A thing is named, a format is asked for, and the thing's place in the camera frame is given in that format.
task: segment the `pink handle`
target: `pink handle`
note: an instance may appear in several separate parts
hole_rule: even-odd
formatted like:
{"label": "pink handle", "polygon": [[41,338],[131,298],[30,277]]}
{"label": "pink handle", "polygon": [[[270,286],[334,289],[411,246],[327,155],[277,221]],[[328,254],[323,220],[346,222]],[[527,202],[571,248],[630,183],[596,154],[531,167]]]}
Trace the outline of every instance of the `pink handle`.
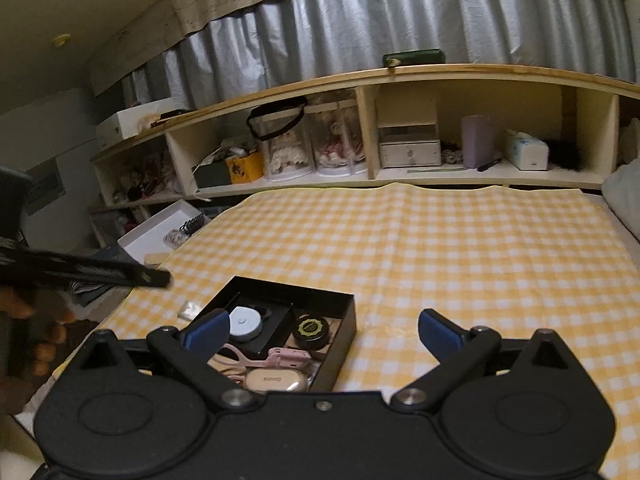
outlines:
{"label": "pink handle", "polygon": [[264,361],[253,361],[247,358],[235,346],[226,343],[222,348],[231,350],[238,360],[229,363],[220,360],[217,355],[213,356],[213,360],[223,365],[233,364],[248,368],[302,368],[311,361],[311,354],[306,350],[296,350],[293,348],[271,348],[268,357]]}

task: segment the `silver curtain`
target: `silver curtain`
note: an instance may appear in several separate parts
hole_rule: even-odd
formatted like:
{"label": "silver curtain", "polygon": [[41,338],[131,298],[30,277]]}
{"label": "silver curtain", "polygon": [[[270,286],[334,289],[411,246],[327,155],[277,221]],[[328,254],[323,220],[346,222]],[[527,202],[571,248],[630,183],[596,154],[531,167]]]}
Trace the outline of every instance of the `silver curtain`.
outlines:
{"label": "silver curtain", "polygon": [[424,48],[452,63],[635,79],[623,0],[267,0],[210,22],[122,82],[127,104],[172,95],[199,108]]}

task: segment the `bed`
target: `bed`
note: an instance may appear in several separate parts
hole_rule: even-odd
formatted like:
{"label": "bed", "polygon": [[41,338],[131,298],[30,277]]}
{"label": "bed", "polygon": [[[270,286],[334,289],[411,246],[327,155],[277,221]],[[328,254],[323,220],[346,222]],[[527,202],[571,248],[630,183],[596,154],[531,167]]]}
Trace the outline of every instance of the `bed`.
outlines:
{"label": "bed", "polygon": [[601,200],[405,184],[258,193],[169,257],[171,291],[134,291],[102,326],[121,338],[185,326],[184,301],[206,304],[234,275],[349,292],[358,335],[337,389],[386,396],[436,365],[417,338],[424,308],[503,336],[553,327],[616,413],[602,472],[638,478],[640,245]]}

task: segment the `yellow box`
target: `yellow box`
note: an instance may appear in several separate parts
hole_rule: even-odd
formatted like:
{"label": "yellow box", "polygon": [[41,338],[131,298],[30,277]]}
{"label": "yellow box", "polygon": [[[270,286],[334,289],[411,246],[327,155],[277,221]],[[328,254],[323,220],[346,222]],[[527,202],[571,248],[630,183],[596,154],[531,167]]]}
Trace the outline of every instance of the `yellow box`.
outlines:
{"label": "yellow box", "polygon": [[245,158],[230,156],[225,159],[232,184],[247,184],[258,180],[264,174],[262,153],[255,152]]}

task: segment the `white round object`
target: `white round object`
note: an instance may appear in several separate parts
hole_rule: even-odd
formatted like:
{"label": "white round object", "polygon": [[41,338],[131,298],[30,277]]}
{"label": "white round object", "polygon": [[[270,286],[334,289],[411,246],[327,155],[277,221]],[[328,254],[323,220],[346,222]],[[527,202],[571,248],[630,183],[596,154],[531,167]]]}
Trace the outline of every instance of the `white round object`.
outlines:
{"label": "white round object", "polygon": [[257,310],[247,306],[236,306],[229,314],[231,339],[235,341],[249,341],[262,330],[262,317]]}

